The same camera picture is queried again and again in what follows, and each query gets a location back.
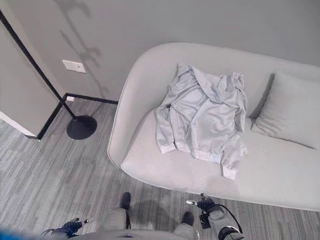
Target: baseboard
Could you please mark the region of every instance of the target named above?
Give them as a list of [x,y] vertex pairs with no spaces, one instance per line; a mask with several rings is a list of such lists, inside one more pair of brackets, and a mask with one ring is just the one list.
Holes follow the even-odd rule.
[[[113,100],[108,100],[104,98],[98,98],[98,97],[92,97],[92,96],[84,96],[84,95],[78,95],[78,94],[73,94],[73,93],[66,93],[63,96],[63,100],[66,101],[67,97],[74,97],[78,99],[87,99],[91,101],[98,101],[98,102],[103,102],[103,103],[108,103],[108,104],[118,104],[118,101],[113,101]],[[41,129],[40,133],[37,136],[30,136],[30,135],[25,135],[28,139],[36,139],[36,140],[41,140],[43,136],[45,135],[46,131],[48,130],[49,126],[57,116],[59,110],[62,108],[62,103],[59,102],[56,108],[53,110],[52,114],[44,124],[43,128]]]
[[104,99],[104,98],[98,98],[98,97],[92,97],[92,96],[84,96],[84,95],[78,95],[78,94],[73,94],[73,93],[66,93],[67,97],[74,97],[74,98],[78,98],[78,99],[87,99],[87,100],[91,100],[91,101],[98,101],[98,102],[103,102],[103,103],[107,103],[107,104],[118,104],[118,101],[114,101],[114,100],[108,100],[108,99]]

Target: wall outlet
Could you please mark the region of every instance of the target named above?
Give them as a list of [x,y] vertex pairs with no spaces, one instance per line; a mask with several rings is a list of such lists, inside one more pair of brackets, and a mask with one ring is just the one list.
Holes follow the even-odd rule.
[[75,101],[75,98],[73,96],[67,96],[66,97],[66,100],[67,101],[70,101],[70,102],[74,102]]
[[66,69],[76,71],[78,73],[86,73],[85,67],[80,62],[62,60]]

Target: shoe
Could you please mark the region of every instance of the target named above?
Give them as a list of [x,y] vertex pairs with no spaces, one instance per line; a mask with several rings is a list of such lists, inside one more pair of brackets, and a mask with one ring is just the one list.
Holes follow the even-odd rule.
[[194,221],[195,221],[195,217],[194,217],[194,215],[192,214],[192,212],[186,211],[186,212],[183,214],[181,223],[182,223],[182,224],[189,224],[190,226],[193,226],[193,225],[194,225]]
[[125,192],[121,198],[120,208],[123,208],[125,210],[129,210],[130,209],[130,201],[131,201],[131,194],[129,192]]

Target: gray carpet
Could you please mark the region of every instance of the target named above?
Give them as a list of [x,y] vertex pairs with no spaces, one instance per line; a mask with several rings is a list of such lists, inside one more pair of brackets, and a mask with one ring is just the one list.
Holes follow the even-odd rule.
[[[79,217],[95,221],[79,232],[93,232],[106,209],[116,207],[123,192],[132,194],[133,229],[173,231],[184,211],[200,214],[185,204],[199,196],[158,188],[131,178],[114,167],[107,144],[116,105],[76,99],[68,102],[76,114],[93,115],[97,131],[85,140],[66,134],[71,119],[61,109],[41,141],[28,139],[0,121],[2,227],[40,233]],[[216,199],[237,216],[247,239],[319,240],[320,213],[240,201]],[[200,239],[214,240],[209,229],[195,227]]]

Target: black round base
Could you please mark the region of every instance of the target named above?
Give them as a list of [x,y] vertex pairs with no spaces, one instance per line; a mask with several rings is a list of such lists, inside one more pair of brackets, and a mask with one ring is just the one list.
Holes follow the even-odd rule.
[[66,133],[72,139],[82,140],[90,137],[97,129],[97,121],[92,116],[76,116],[66,127]]

